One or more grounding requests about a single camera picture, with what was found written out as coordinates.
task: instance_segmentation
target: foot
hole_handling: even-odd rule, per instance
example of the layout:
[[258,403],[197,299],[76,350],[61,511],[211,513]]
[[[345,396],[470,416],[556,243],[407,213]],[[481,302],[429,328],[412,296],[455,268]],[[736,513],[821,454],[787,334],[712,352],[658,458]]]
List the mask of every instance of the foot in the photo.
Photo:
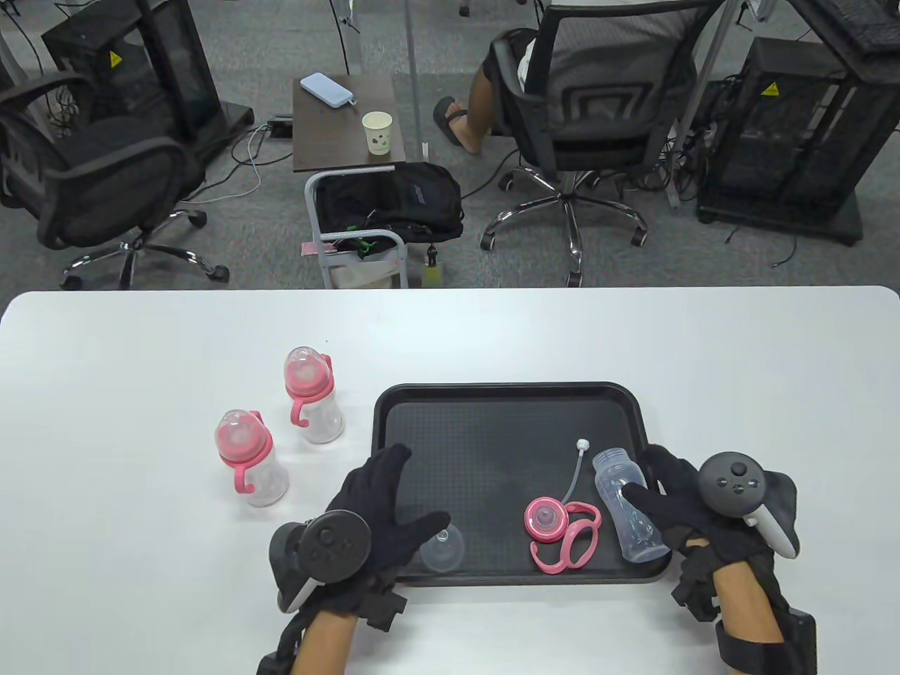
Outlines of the foot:
[[[447,108],[447,117],[462,109],[463,107],[458,101],[453,101],[450,104],[450,107]],[[452,131],[454,136],[459,139],[459,142],[463,144],[463,149],[465,149],[466,152],[477,155],[482,151],[482,140],[472,133],[467,122],[466,115],[460,115],[456,119],[450,121],[450,131]]]

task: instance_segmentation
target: gray carpet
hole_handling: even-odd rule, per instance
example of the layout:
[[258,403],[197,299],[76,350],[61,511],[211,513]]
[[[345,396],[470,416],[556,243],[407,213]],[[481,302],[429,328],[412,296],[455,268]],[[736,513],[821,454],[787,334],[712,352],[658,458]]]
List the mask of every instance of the gray carpet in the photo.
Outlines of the gray carpet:
[[[407,153],[415,152],[414,125],[406,66],[401,0],[357,0],[362,11],[364,58],[370,71],[391,71],[400,99],[400,123]],[[517,25],[533,25],[530,6],[513,0],[472,0],[472,17],[460,18],[453,0],[412,0],[417,36],[419,84],[425,135],[431,142],[432,161],[450,169],[464,190],[480,185],[500,159],[513,148],[507,139],[489,139],[482,157],[467,157],[453,148],[430,123],[431,107],[441,95],[465,96],[473,71],[497,32]],[[61,20],[51,3],[19,0],[25,30],[35,40],[45,65],[51,63],[40,34]],[[256,117],[291,109],[290,80],[310,72],[338,73],[342,67],[338,37],[327,0],[192,0],[213,76],[223,99],[252,105]],[[0,14],[0,28],[17,58],[37,73],[27,43]],[[795,38],[806,26],[784,3],[771,25],[755,27],[755,34]],[[725,45],[716,71],[724,76],[743,63],[753,33],[735,28]],[[268,141],[262,159],[287,151],[284,141]],[[881,152],[858,189],[865,221],[865,240],[854,248],[801,238],[796,257],[773,269],[770,263],[785,257],[792,238],[783,234],[742,229],[731,243],[731,228],[702,225],[691,208],[672,211],[659,194],[630,193],[629,202],[651,226],[647,246],[629,246],[627,219],[585,207],[580,211],[584,234],[584,283],[589,286],[731,285],[731,284],[883,284],[900,287],[900,229],[896,215],[900,196],[900,134]],[[231,160],[223,158],[211,168],[211,181],[228,173]],[[303,206],[305,175],[291,171],[290,162],[260,169],[262,187],[252,195],[209,205],[210,222],[195,231],[185,223],[172,228],[164,243],[187,246],[214,264],[231,269],[230,288],[319,288],[321,278],[312,258],[300,256],[301,243],[310,238]],[[249,168],[238,171],[222,187],[204,197],[234,194],[256,182]],[[537,192],[520,184],[512,193],[490,186],[465,203],[466,232],[441,247],[445,284],[453,287],[559,286],[567,272],[563,221],[552,211],[538,212],[529,220],[498,235],[491,254],[478,247],[481,232],[491,217]],[[0,207],[0,309],[17,294],[54,289],[59,270],[76,251],[48,251],[35,238],[35,221],[23,211]],[[415,280],[422,251],[413,251],[410,276]],[[112,288],[114,265],[85,273],[90,288]],[[177,261],[157,258],[139,262],[135,287],[139,289],[211,288],[195,269]]]

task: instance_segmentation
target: pink baby bottle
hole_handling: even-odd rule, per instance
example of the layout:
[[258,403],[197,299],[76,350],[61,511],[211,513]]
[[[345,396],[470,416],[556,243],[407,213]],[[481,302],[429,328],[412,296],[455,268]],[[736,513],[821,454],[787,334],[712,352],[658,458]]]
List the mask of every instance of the pink baby bottle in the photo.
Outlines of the pink baby bottle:
[[310,443],[327,443],[344,430],[335,401],[331,357],[312,347],[298,346],[284,362],[284,386],[293,399],[291,422]]
[[258,412],[229,410],[216,428],[222,461],[234,469],[234,489],[247,504],[266,507],[287,492],[287,471],[275,459],[275,442]]

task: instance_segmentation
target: hand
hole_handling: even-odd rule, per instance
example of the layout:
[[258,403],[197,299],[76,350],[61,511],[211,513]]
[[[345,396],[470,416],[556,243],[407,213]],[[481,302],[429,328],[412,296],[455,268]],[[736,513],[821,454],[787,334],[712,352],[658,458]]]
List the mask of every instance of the hand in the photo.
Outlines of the hand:
[[642,511],[662,532],[669,548],[685,553],[706,539],[723,563],[738,563],[766,553],[769,547],[755,529],[739,518],[715,513],[700,497],[698,471],[661,445],[648,445],[644,463],[662,483],[666,494],[629,483],[622,496]]
[[405,445],[392,445],[351,471],[328,510],[344,509],[360,516],[372,532],[372,551],[363,567],[369,575],[401,567],[428,539],[450,525],[446,511],[431,513],[405,525],[394,514],[403,466],[412,456]]

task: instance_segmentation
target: chair base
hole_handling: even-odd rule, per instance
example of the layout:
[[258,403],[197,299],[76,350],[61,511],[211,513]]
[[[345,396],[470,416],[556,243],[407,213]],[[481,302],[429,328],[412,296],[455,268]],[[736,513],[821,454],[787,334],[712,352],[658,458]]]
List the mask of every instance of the chair base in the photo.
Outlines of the chair base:
[[565,172],[562,174],[562,186],[557,188],[548,183],[533,168],[528,166],[517,166],[508,174],[504,175],[499,182],[499,188],[503,191],[511,190],[513,185],[513,175],[515,172],[525,174],[532,182],[537,183],[550,193],[549,197],[535,199],[532,202],[525,202],[508,211],[498,213],[490,222],[490,225],[481,235],[481,248],[485,251],[492,251],[494,248],[494,239],[497,236],[497,228],[500,225],[507,225],[509,221],[514,219],[521,213],[540,209],[553,204],[561,204],[562,210],[565,212],[566,223],[569,231],[569,255],[571,256],[571,271],[566,279],[566,285],[572,288],[581,286],[581,263],[584,258],[584,250],[581,246],[581,230],[578,226],[578,219],[575,217],[575,204],[585,202],[602,206],[612,211],[616,211],[626,215],[636,224],[634,234],[631,237],[632,246],[642,247],[647,241],[647,223],[641,217],[641,214],[621,202],[611,202],[605,199],[594,199],[578,194],[578,188],[582,184],[588,185],[594,181],[596,173],[593,171],[584,172]]
[[199,256],[186,248],[176,248],[150,243],[160,231],[182,216],[187,216],[187,219],[191,224],[198,229],[206,225],[205,211],[195,211],[193,209],[178,209],[172,211],[168,218],[159,223],[154,229],[147,232],[141,232],[132,241],[121,241],[116,247],[100,248],[96,251],[91,251],[90,253],[77,257],[62,271],[63,280],[59,287],[64,291],[81,290],[84,282],[78,273],[82,268],[91,265],[92,263],[99,262],[100,260],[106,260],[107,258],[125,256],[125,260],[121,267],[121,274],[119,275],[119,288],[123,291],[128,291],[131,289],[131,284],[134,281],[134,270],[138,262],[138,256],[142,256],[150,251],[164,253],[168,256],[184,260],[190,265],[198,266],[203,270],[203,273],[206,274],[210,281],[226,284],[230,278],[230,271],[225,265],[210,265],[202,256]]

